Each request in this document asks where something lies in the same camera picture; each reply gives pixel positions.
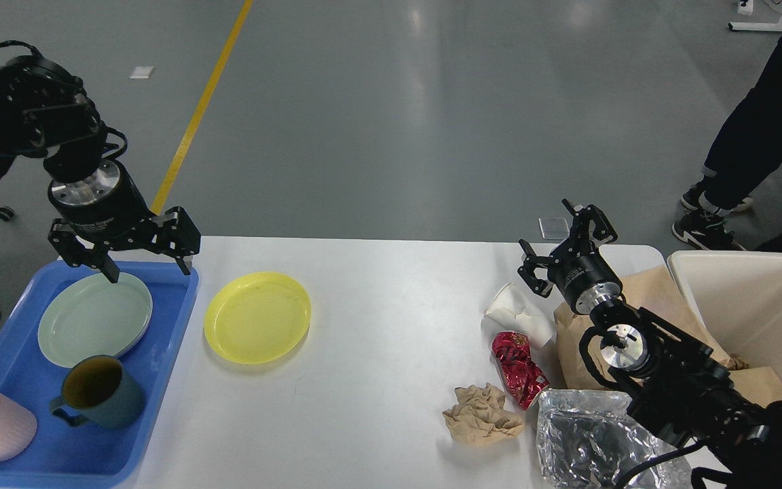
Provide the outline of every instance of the light green plate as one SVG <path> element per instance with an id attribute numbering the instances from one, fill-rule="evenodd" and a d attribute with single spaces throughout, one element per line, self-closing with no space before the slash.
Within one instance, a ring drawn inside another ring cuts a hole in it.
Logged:
<path id="1" fill-rule="evenodd" d="M 93 355 L 118 357 L 143 337 L 153 312 L 149 289 L 134 275 L 120 273 L 111 284 L 100 273 L 60 292 L 38 326 L 41 353 L 72 368 Z"/>

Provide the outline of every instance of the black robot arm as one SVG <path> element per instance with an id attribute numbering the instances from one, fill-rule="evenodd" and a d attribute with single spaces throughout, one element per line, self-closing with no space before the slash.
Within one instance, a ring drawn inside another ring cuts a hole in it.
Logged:
<path id="1" fill-rule="evenodd" d="M 676 448 L 697 440 L 672 456 L 707 446 L 730 470 L 695 469 L 693 487 L 704 488 L 703 480 L 710 479 L 729 487 L 782 488 L 782 401 L 767 408 L 751 403 L 734 389 L 728 369 L 711 359 L 713 349 L 649 310 L 627 304 L 620 279 L 598 251 L 605 242 L 600 236 L 616 238 L 605 215 L 593 205 L 564 204 L 574 215 L 568 240 L 547 259 L 536 257 L 522 240 L 525 266 L 519 274 L 528 285 L 539 280 L 527 261 L 542 260 L 565 302 L 590 316 L 593 326 L 578 345 L 590 375 L 602 386 L 628 393 L 627 414 L 655 436 Z M 613 380 L 590 359 L 587 347 L 596 337 Z M 639 471 L 650 465 L 640 465 Z M 626 486 L 636 473 L 629 471 L 617 486 Z"/>
<path id="2" fill-rule="evenodd" d="M 201 234 L 182 207 L 156 216 L 124 165 L 124 134 L 106 127 L 83 80 L 22 41 L 29 55 L 0 66 L 0 180 L 18 156 L 44 158 L 53 178 L 50 204 L 55 219 L 50 244 L 69 266 L 99 269 L 111 282 L 119 268 L 109 251 L 144 249 L 173 257 L 185 274 L 198 254 Z M 109 136 L 121 143 L 109 143 Z M 87 248 L 78 240 L 90 243 Z"/>

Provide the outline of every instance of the blue tray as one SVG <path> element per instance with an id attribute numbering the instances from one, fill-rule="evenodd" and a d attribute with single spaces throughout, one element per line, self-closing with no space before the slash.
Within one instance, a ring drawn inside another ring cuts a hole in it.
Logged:
<path id="1" fill-rule="evenodd" d="M 171 263 L 118 264 L 122 272 L 142 279 L 153 297 L 146 334 L 121 357 L 147 394 L 146 408 L 134 424 L 118 430 L 93 423 L 72 428 L 50 415 L 48 402 L 59 394 L 69 370 L 41 354 L 38 324 L 59 292 L 93 271 L 61 261 L 47 264 L 35 273 L 0 332 L 0 391 L 38 418 L 28 448 L 0 462 L 0 486 L 112 487 L 143 457 L 195 304 L 198 273 L 184 276 Z"/>

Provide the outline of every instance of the plate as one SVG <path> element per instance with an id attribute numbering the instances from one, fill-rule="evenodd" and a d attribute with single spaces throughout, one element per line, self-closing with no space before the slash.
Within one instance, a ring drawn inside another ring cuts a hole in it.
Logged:
<path id="1" fill-rule="evenodd" d="M 204 337 L 221 358 L 263 364 L 296 346 L 310 328 L 310 297 L 290 276 L 258 272 L 225 285 L 210 301 Z"/>
<path id="2" fill-rule="evenodd" d="M 152 312 L 153 298 L 139 278 L 120 273 L 111 284 L 96 273 L 69 285 L 47 306 L 38 346 L 47 360 L 65 368 L 93 355 L 118 357 L 143 337 Z"/>

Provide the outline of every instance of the red snack bag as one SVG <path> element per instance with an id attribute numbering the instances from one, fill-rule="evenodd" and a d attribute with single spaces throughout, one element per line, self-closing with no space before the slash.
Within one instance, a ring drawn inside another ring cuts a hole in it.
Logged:
<path id="1" fill-rule="evenodd" d="M 506 392 L 526 410 L 533 399 L 548 387 L 545 372 L 530 359 L 530 340 L 517 331 L 503 331 L 491 345 L 494 358 L 500 364 Z"/>

